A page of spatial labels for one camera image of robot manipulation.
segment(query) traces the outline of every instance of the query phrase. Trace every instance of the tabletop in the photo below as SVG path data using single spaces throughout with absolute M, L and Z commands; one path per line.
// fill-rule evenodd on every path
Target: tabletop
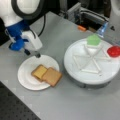
M 51 12 L 47 14 L 46 27 L 40 39 L 40 53 L 53 57 L 63 74 L 54 87 L 42 91 L 30 91 L 18 81 L 17 72 L 30 56 L 8 49 L 10 41 L 0 47 L 0 81 L 28 106 L 41 120 L 119 120 L 120 75 L 102 89 L 86 90 L 72 82 L 66 73 L 63 60 L 67 48 L 75 41 L 93 34 L 81 32 L 77 25 Z M 31 28 L 38 34 L 43 18 Z

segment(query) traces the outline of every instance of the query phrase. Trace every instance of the plate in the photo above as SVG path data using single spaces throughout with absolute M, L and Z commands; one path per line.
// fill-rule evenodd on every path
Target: plate
M 64 56 L 64 66 L 68 74 L 72 78 L 74 78 L 74 80 L 89 85 L 100 85 L 111 81 L 119 72 L 120 58 L 119 57 L 114 59 L 111 58 L 110 61 L 106 60 L 107 58 L 105 56 L 105 53 L 100 51 L 95 57 L 101 59 L 95 58 L 95 61 L 97 62 L 97 67 L 98 66 L 100 67 L 101 73 L 99 74 L 97 72 L 97 69 L 95 67 L 96 63 L 93 64 L 92 62 L 90 62 L 89 65 L 85 66 L 85 68 L 83 69 L 83 71 L 85 72 L 83 72 L 82 70 L 79 69 L 79 66 L 81 64 L 82 65 L 86 64 L 87 60 L 89 59 L 89 58 L 87 59 L 88 54 L 84 48 L 84 45 L 86 44 L 87 39 L 78 40 L 71 46 L 69 46 L 69 48 L 67 49 Z M 101 44 L 103 45 L 103 49 L 105 52 L 107 51 L 108 48 L 112 46 L 111 44 L 103 40 L 101 40 Z M 73 56 L 79 56 L 76 57 L 78 65 L 75 63 Z
M 22 86 L 30 90 L 43 90 L 50 87 L 46 82 L 39 82 L 31 75 L 31 72 L 40 64 L 46 68 L 53 67 L 59 71 L 57 61 L 50 56 L 41 55 L 40 58 L 30 57 L 21 64 L 18 70 L 18 80 Z

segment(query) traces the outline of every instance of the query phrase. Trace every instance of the white plate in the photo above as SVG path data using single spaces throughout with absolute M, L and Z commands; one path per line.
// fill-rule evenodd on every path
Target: white plate
M 33 56 L 25 60 L 18 70 L 18 80 L 22 86 L 30 90 L 43 90 L 50 86 L 45 82 L 39 82 L 31 75 L 31 72 L 40 64 L 59 71 L 59 65 L 53 58 L 46 55 L 41 55 L 40 58 Z
M 104 84 L 112 80 L 115 75 L 119 72 L 120 69 L 120 58 L 111 58 L 111 61 L 105 60 L 97 60 L 98 65 L 102 70 L 102 74 L 92 74 L 86 73 L 78 69 L 73 56 L 75 54 L 83 56 L 86 55 L 86 51 L 84 49 L 84 45 L 87 44 L 86 39 L 78 40 L 73 43 L 66 51 L 64 56 L 64 66 L 68 72 L 68 74 L 73 77 L 75 80 L 81 83 L 90 84 L 90 85 L 99 85 Z M 101 40 L 101 44 L 103 44 L 103 49 L 107 51 L 111 45 L 103 40 Z M 100 52 L 97 57 L 104 57 L 104 54 Z M 87 69 L 95 70 L 94 66 L 91 64 Z

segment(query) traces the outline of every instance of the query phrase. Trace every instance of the white cross symbol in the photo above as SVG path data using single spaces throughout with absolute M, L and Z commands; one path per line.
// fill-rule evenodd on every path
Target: white cross symbol
M 89 50 L 89 48 L 91 49 L 94 49 L 96 50 L 94 54 L 92 54 Z M 103 45 L 99 45 L 99 46 L 90 46 L 90 45 L 86 45 L 84 44 L 84 49 L 85 49 L 85 52 L 88 54 L 88 55 L 73 55 L 73 59 L 78 67 L 78 69 L 82 72 L 88 72 L 88 73 L 93 73 L 93 74 L 102 74 L 102 69 L 100 68 L 100 66 L 98 65 L 97 60 L 107 60 L 107 61 L 110 61 L 111 58 L 109 57 L 109 55 L 105 52 L 105 50 L 103 49 Z M 102 51 L 104 53 L 104 57 L 97 57 L 96 55 Z M 78 60 L 78 57 L 81 57 L 81 58 L 86 58 L 88 59 L 88 61 L 81 65 L 79 60 Z M 96 71 L 95 70 L 88 70 L 88 69 L 85 69 L 86 66 L 88 66 L 90 64 L 90 62 L 93 62 L 94 63 L 94 66 L 96 67 Z

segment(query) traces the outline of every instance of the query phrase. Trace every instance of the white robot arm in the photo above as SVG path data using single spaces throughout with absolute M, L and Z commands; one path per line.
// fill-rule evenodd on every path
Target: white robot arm
M 111 0 L 111 14 L 104 38 L 113 45 L 120 46 L 120 0 Z
M 37 52 L 42 43 L 25 19 L 33 19 L 41 12 L 44 0 L 0 0 L 0 17 L 12 43 L 11 50 Z

